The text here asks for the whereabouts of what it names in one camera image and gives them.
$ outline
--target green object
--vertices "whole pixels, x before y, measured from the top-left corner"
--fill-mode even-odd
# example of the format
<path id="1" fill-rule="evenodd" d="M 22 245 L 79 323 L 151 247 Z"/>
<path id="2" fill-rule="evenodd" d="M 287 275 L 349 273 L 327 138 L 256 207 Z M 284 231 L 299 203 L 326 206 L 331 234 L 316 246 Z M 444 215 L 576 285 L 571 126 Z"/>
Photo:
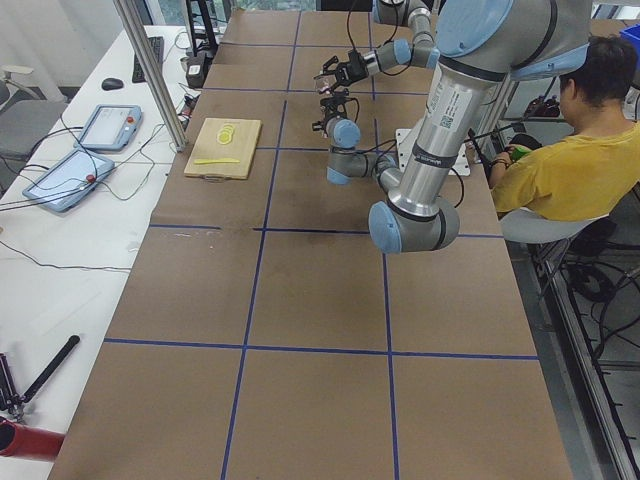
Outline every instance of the green object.
<path id="1" fill-rule="evenodd" d="M 531 153 L 530 148 L 516 145 L 515 147 L 513 147 L 513 150 L 511 150 L 509 157 L 511 157 L 511 160 L 513 160 L 514 162 L 517 162 L 528 153 Z"/>

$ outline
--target black handle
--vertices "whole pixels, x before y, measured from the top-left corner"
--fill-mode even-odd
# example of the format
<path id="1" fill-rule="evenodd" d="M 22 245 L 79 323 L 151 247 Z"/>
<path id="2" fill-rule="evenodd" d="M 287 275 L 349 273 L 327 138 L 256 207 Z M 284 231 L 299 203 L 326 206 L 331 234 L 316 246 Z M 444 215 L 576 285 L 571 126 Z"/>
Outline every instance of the black handle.
<path id="1" fill-rule="evenodd" d="M 4 353 L 0 353 L 0 410 L 10 410 L 20 403 L 20 395 L 13 384 L 9 363 Z"/>
<path id="2" fill-rule="evenodd" d="M 36 378 L 36 381 L 33 382 L 33 384 L 25 392 L 22 398 L 23 403 L 28 403 L 35 396 L 35 394 L 38 393 L 38 390 L 40 390 L 42 385 L 44 385 L 44 382 L 46 382 L 53 374 L 53 372 L 55 372 L 56 368 L 60 366 L 62 361 L 66 358 L 67 355 L 69 355 L 73 347 L 75 347 L 79 341 L 80 337 L 77 335 L 72 335 L 71 337 L 69 337 L 69 340 L 67 340 L 67 343 L 65 343 L 64 347 L 62 347 L 58 354 L 53 357 L 53 360 L 51 360 L 49 365 L 47 365 L 47 368 L 44 369 L 44 371 L 38 376 L 38 378 Z"/>

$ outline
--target yellow shirt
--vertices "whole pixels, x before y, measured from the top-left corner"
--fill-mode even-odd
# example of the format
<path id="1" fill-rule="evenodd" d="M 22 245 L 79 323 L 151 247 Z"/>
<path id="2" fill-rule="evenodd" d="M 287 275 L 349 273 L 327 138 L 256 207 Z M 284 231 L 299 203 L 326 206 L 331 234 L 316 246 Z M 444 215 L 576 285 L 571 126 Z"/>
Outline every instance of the yellow shirt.
<path id="1" fill-rule="evenodd" d="M 524 207 L 549 220 L 606 215 L 640 180 L 640 123 L 621 135 L 574 135 L 509 167 L 491 191 L 498 212 Z"/>

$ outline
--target white table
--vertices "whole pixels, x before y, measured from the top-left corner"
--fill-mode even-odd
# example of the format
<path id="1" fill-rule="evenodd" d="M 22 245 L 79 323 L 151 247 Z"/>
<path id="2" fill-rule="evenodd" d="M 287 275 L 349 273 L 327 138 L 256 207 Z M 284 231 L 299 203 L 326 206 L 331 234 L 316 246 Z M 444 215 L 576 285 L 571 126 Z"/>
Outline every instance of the white table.
<path id="1" fill-rule="evenodd" d="M 163 75 L 174 105 L 181 105 L 186 82 L 180 58 L 188 39 L 180 27 L 148 27 L 147 34 L 165 37 Z M 152 135 L 162 118 L 146 83 L 133 84 L 133 49 L 122 32 L 107 51 L 63 115 L 67 126 L 83 125 L 98 104 L 136 104 L 143 111 L 139 130 L 125 150 L 110 157 L 122 163 Z M 121 90 L 103 91 L 102 80 L 124 81 Z M 58 122 L 52 129 L 58 130 Z M 47 140 L 30 163 L 51 166 L 73 147 L 68 133 Z M 130 268 L 146 232 L 151 210 L 162 191 L 174 158 L 166 128 L 144 149 L 156 165 L 148 180 L 128 201 L 116 199 L 98 186 L 75 208 L 55 214 L 39 206 L 0 211 L 0 240 L 56 265 Z M 141 155 L 132 157 L 106 180 L 121 197 L 129 196 L 143 181 L 152 164 Z M 35 179 L 42 170 L 24 172 Z M 28 180 L 18 178 L 0 200 L 24 200 Z M 26 423 L 66 432 L 94 364 L 105 331 L 127 280 L 127 272 L 58 270 L 43 268 L 0 245 L 0 352 L 7 355 L 16 389 L 21 394 L 36 379 L 71 335 L 80 343 L 26 408 Z M 122 399 L 123 408 L 131 399 Z M 0 480 L 45 479 L 51 464 L 0 457 Z"/>

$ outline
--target white chair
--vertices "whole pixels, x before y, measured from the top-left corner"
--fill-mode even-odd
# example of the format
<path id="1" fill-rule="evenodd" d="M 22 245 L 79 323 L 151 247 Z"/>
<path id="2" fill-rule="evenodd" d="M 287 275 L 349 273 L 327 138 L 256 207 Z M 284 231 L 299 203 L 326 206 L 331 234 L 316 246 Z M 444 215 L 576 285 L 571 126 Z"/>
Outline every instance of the white chair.
<path id="1" fill-rule="evenodd" d="M 32 89 L 12 79 L 12 74 L 28 75 L 32 68 L 15 65 L 0 67 L 0 197 L 9 188 L 16 175 L 29 160 L 29 155 L 38 141 L 58 121 L 67 107 L 63 102 L 41 99 Z M 26 93 L 29 98 L 8 102 L 11 85 Z"/>
<path id="2" fill-rule="evenodd" d="M 547 272 L 548 280 L 540 292 L 540 298 L 542 298 L 558 272 L 571 241 L 585 227 L 607 216 L 602 215 L 577 222 L 562 222 L 547 220 L 528 208 L 519 208 L 502 217 L 500 226 L 505 240 L 537 245 L 536 260 L 542 268 L 552 265 Z"/>

